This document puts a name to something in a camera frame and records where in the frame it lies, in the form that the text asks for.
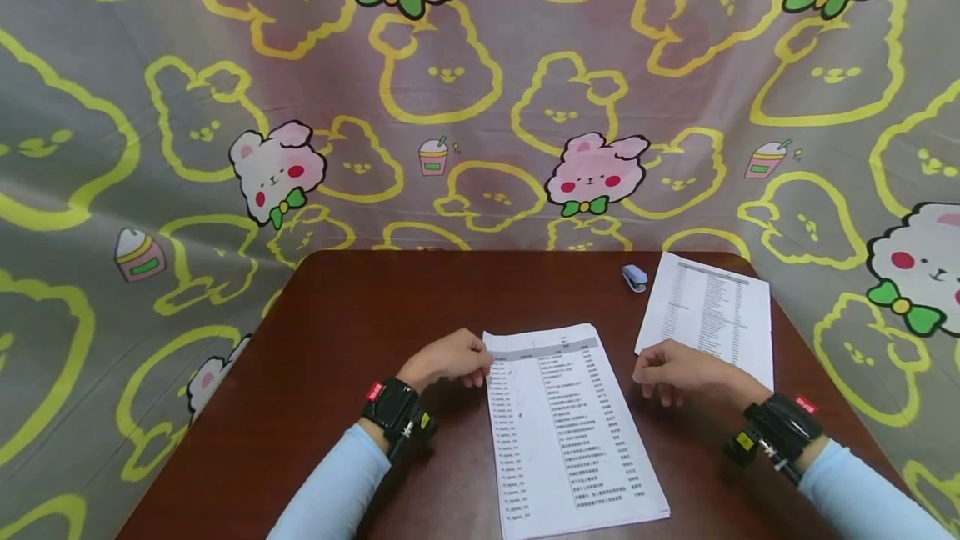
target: blue stapler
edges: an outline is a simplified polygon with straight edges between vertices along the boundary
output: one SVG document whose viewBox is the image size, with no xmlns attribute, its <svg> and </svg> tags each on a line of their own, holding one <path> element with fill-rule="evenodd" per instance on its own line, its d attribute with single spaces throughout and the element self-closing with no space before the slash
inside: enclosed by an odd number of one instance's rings
<svg viewBox="0 0 960 540">
<path fill-rule="evenodd" d="M 647 274 L 634 264 L 623 266 L 623 279 L 627 281 L 627 286 L 635 293 L 645 293 L 647 291 Z"/>
</svg>

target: paper sheet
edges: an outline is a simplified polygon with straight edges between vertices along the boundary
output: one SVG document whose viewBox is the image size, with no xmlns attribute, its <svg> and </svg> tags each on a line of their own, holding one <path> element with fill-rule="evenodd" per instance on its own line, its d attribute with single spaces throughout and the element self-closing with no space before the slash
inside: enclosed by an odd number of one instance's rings
<svg viewBox="0 0 960 540">
<path fill-rule="evenodd" d="M 664 253 L 637 337 L 637 354 L 673 338 L 737 365 L 774 388 L 770 285 Z"/>
<path fill-rule="evenodd" d="M 670 516 L 592 325 L 484 342 L 504 540 Z"/>
</svg>

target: hand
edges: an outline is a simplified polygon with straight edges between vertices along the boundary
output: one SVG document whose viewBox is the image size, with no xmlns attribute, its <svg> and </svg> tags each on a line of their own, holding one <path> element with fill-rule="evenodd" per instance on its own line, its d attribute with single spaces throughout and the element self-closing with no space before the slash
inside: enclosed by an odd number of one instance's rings
<svg viewBox="0 0 960 540">
<path fill-rule="evenodd" d="M 440 378 L 461 378 L 463 386 L 481 387 L 492 364 L 493 357 L 483 340 L 461 327 L 410 357 L 397 378 L 418 393 Z"/>
<path fill-rule="evenodd" d="M 705 391 L 741 410 L 772 394 L 742 369 L 672 339 L 640 351 L 633 381 L 642 384 L 645 398 L 651 398 L 658 387 L 664 407 L 683 405 L 686 390 Z"/>
</svg>

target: gray fabric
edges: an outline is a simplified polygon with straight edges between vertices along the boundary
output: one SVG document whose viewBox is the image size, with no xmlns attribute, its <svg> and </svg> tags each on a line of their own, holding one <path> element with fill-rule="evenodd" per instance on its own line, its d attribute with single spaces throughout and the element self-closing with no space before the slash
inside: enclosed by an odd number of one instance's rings
<svg viewBox="0 0 960 540">
<path fill-rule="evenodd" d="M 0 0 L 0 538 L 112 538 L 347 248 L 743 254 L 958 535 L 955 0 L 428 1 Z"/>
</svg>

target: wooden table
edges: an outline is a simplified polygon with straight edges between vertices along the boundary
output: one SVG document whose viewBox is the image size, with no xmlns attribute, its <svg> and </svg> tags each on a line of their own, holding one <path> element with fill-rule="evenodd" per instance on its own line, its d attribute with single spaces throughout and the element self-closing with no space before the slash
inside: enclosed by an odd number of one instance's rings
<svg viewBox="0 0 960 540">
<path fill-rule="evenodd" d="M 684 257 L 756 275 L 740 257 Z M 600 332 L 670 502 L 661 522 L 575 538 L 831 538 L 812 507 L 759 457 L 739 470 L 721 446 L 738 414 L 709 401 L 644 402 L 633 344 L 649 293 L 620 276 L 654 277 L 657 252 L 321 252 L 310 256 L 194 429 L 122 530 L 130 540 L 265 538 L 343 430 L 373 380 L 459 327 L 517 333 L 590 322 Z M 894 469 L 829 381 L 781 308 L 772 305 L 777 390 L 819 407 L 828 433 L 899 488 Z M 425 407 L 440 432 L 432 453 L 384 479 L 360 538 L 500 538 L 490 415 L 483 390 L 443 383 Z"/>
</svg>

